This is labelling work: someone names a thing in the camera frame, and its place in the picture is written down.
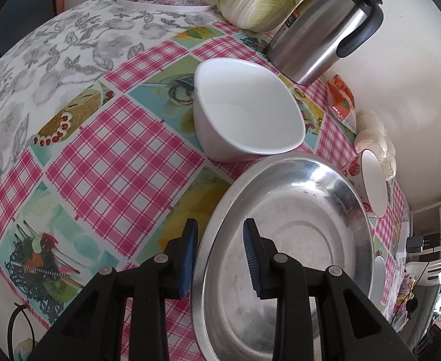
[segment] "strawberry print cup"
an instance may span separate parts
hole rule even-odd
[[[361,197],[368,217],[382,218],[387,208],[386,179],[378,159],[363,150],[341,169],[342,174]]]

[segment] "metal screw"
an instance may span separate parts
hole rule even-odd
[[[342,274],[342,269],[339,266],[331,266],[329,268],[329,274],[339,277]]]
[[[157,254],[154,257],[154,261],[157,263],[165,263],[168,260],[168,255],[167,254]]]
[[[98,270],[100,275],[109,275],[111,274],[111,271],[112,271],[111,266],[107,266],[107,265],[100,267],[100,270]]]
[[[286,263],[287,262],[287,255],[286,254],[275,254],[274,260],[277,263]]]

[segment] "thermos handle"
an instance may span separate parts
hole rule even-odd
[[[336,54],[339,58],[347,57],[371,35],[373,35],[383,22],[383,10],[376,0],[365,0],[371,7],[368,17],[353,32],[345,37],[337,46]]]

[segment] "tray rim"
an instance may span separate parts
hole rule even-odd
[[[197,250],[197,258],[195,260],[195,267],[192,276],[191,294],[190,294],[190,309],[193,333],[199,346],[199,350],[207,361],[221,361],[212,347],[209,336],[207,333],[207,325],[205,324],[204,314],[204,293],[205,293],[205,275],[207,273],[207,266],[209,263],[210,253],[214,245],[215,239],[219,233],[219,230],[224,222],[224,219],[232,207],[233,203],[239,197],[240,193],[248,186],[248,184],[263,171],[268,168],[279,164],[280,162],[288,160],[311,160],[323,164],[336,172],[342,179],[346,181],[350,190],[356,196],[359,207],[364,214],[364,221],[366,223],[366,229],[369,233],[369,240],[371,241],[371,255],[373,255],[373,239],[371,237],[371,225],[369,223],[366,211],[364,210],[361,198],[357,191],[352,187],[347,178],[331,163],[327,162],[321,157],[306,153],[306,152],[287,152],[277,155],[271,155],[260,160],[247,171],[240,175],[228,188],[227,192],[220,199],[217,204],[214,213],[210,217],[210,220],[203,232],[202,240],[200,241],[199,248]],[[374,267],[374,256],[371,260],[371,273]],[[369,294],[371,295],[371,289],[373,287],[373,276],[371,275],[371,284],[369,286]]]

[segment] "stainless steel pitcher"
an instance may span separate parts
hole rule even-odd
[[[267,57],[288,78],[309,85],[376,32],[383,21],[382,3],[304,0],[267,45]]]

